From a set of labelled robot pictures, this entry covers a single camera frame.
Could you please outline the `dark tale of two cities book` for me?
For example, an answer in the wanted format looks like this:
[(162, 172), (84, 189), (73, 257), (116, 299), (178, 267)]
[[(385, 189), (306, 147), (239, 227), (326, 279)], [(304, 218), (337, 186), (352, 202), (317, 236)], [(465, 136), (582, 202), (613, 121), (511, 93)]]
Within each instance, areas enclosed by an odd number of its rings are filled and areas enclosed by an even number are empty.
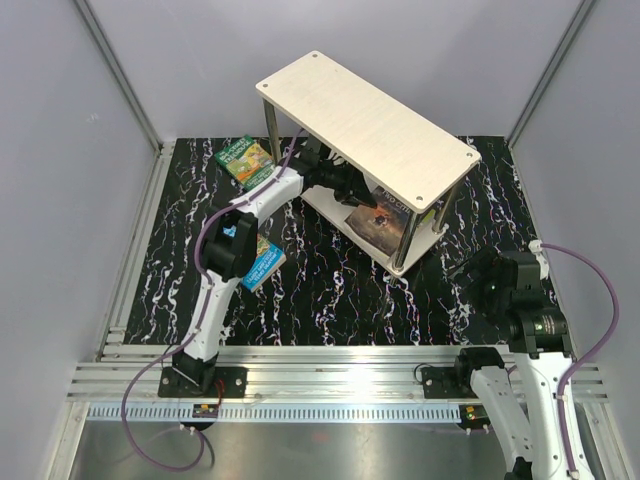
[(411, 210), (380, 186), (372, 191), (372, 197), (375, 208), (358, 206), (345, 223), (357, 236), (391, 256), (399, 247)]

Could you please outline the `two-tier wooden shelf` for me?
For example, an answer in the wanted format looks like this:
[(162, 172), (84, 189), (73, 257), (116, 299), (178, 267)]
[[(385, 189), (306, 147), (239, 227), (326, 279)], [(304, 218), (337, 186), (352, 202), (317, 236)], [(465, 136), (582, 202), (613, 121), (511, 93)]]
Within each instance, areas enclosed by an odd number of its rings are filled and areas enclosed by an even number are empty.
[[(443, 235), (447, 205), (480, 153), (318, 51), (259, 81), (256, 90), (273, 149), (279, 147), (275, 114), (282, 112), (359, 169), (371, 186), (408, 207), (399, 250), (389, 256), (347, 225), (351, 207), (337, 203), (328, 189), (313, 187), (302, 196), (391, 275), (402, 277)], [(422, 222), (439, 199), (447, 205)]]

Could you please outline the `blue 26-storey treehouse book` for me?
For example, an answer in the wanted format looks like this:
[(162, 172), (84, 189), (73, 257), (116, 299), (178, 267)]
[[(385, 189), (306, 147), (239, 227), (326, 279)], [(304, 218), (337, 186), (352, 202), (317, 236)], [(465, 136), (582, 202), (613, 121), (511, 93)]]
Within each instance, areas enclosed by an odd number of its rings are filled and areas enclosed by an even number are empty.
[(285, 253), (262, 235), (257, 236), (256, 259), (242, 285), (255, 292), (286, 261)]

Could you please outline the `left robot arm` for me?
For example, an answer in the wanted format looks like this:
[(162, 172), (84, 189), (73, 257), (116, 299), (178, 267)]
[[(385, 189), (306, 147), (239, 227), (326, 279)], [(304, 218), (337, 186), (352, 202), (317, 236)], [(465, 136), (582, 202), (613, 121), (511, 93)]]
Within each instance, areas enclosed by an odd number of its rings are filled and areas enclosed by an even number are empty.
[(376, 205), (356, 167), (303, 149), (289, 154), (257, 187), (217, 208), (206, 220), (194, 253), (199, 295), (185, 339), (172, 354), (172, 369), (190, 395), (203, 397), (214, 388), (222, 324), (236, 286), (257, 259), (259, 227), (286, 203), (316, 186), (331, 190), (335, 201), (343, 205)]

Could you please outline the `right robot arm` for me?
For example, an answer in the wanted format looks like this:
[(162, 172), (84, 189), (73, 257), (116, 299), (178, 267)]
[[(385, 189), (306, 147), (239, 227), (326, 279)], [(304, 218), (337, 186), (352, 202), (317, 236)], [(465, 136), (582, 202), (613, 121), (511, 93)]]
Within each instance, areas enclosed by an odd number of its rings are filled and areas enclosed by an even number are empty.
[(450, 279), (507, 338), (525, 400), (518, 401), (494, 347), (465, 347), (453, 385), (481, 401), (499, 441), (508, 479), (591, 479), (567, 373), (573, 364), (566, 317), (545, 294), (544, 260), (484, 247)]

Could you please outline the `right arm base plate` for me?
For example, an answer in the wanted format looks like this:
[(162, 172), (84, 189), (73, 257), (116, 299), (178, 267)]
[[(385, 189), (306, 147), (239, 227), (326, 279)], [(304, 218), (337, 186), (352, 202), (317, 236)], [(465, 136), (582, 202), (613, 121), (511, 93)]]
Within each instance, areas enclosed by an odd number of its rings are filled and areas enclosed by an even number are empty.
[(425, 399), (466, 400), (477, 398), (468, 386), (458, 380), (454, 367), (424, 366), (420, 369), (420, 376)]

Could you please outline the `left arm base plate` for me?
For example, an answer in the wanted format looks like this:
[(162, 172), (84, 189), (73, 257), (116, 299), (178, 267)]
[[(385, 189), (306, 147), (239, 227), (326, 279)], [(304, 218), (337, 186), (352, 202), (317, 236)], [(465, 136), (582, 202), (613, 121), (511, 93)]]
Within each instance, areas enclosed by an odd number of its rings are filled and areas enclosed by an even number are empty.
[(172, 367), (164, 367), (158, 387), (160, 398), (243, 398), (249, 370), (244, 367), (214, 367), (205, 372), (199, 383), (194, 383)]

